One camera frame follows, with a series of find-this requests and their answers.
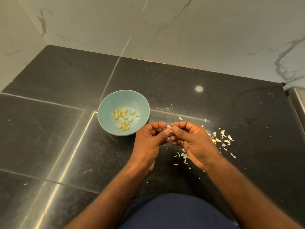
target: hand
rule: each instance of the hand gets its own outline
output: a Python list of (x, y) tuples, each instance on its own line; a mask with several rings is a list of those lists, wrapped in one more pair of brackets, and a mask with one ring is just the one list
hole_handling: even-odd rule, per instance
[(153, 170), (159, 145), (170, 142), (168, 139), (170, 135), (167, 123), (151, 122), (144, 125), (136, 133), (134, 149), (128, 163), (143, 168), (149, 173)]
[(172, 123), (171, 127), (174, 135), (170, 140), (173, 145), (181, 146), (198, 168), (204, 170), (209, 161), (220, 157), (217, 147), (203, 127), (187, 121)]

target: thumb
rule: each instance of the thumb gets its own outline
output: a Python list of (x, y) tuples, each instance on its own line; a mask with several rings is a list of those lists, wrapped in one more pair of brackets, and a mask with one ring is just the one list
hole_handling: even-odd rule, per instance
[(158, 143), (161, 143), (164, 139), (168, 138), (169, 136), (170, 136), (170, 128), (167, 128), (166, 130), (160, 132), (155, 138)]
[(177, 126), (172, 127), (172, 130), (178, 139), (182, 139), (183, 141), (191, 141), (191, 135), (188, 132), (182, 130)]

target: countertop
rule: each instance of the countertop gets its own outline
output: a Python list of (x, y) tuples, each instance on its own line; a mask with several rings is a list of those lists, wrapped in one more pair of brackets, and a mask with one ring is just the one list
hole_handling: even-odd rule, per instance
[[(182, 116), (211, 133), (226, 130), (234, 142), (223, 156), (305, 225), (305, 146), (281, 84), (49, 45), (0, 94), (1, 228), (62, 228), (122, 169), (135, 136), (109, 135), (96, 116), (121, 89), (147, 98), (149, 121)], [(178, 151), (161, 146), (135, 197), (189, 194), (233, 218)]]

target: white marble wall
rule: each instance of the white marble wall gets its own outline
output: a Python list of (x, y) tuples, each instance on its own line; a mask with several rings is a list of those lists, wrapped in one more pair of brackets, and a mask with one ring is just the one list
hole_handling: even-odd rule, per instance
[(305, 87), (305, 0), (17, 0), (48, 44)]
[(46, 45), (16, 0), (0, 0), (0, 91)]

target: bowl rim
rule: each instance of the bowl rim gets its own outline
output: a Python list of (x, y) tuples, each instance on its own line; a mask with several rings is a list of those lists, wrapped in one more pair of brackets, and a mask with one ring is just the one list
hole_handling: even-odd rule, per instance
[[(135, 92), (135, 93), (138, 93), (138, 94), (140, 94), (141, 96), (143, 96), (143, 95), (142, 95), (141, 93), (139, 93), (139, 92), (136, 92), (136, 91), (133, 91), (133, 90), (128, 90), (128, 89), (123, 89), (123, 90), (118, 90), (118, 91), (112, 92), (112, 93), (110, 93), (108, 96), (112, 95), (113, 93), (121, 92), (121, 91)], [(96, 114), (97, 120), (98, 120), (99, 124), (101, 125), (101, 127), (102, 127), (107, 133), (110, 133), (111, 135), (115, 135), (115, 136), (130, 136), (130, 135), (132, 135), (132, 134), (135, 134), (139, 129), (138, 129), (137, 131), (133, 132), (133, 133), (130, 133), (130, 134), (118, 135), (118, 134), (113, 134), (113, 133), (109, 132), (108, 130), (106, 130), (106, 129), (102, 126), (102, 124), (101, 124), (101, 122), (99, 121), (99, 118), (98, 118), (98, 112), (99, 112), (99, 109), (100, 109), (100, 107), (101, 107), (103, 101), (104, 101), (108, 96), (106, 96), (106, 97), (101, 101), (101, 103), (99, 104), (98, 110), (97, 110), (97, 114)], [(147, 99), (145, 98), (145, 96), (143, 96), (143, 98), (146, 100), (146, 102), (147, 102), (147, 104), (148, 104), (148, 109), (149, 109), (149, 111), (148, 111), (148, 116), (147, 116), (147, 119), (146, 119), (146, 121), (145, 121), (145, 122), (147, 122), (148, 119), (149, 119), (149, 117), (150, 117), (150, 105), (149, 105)]]

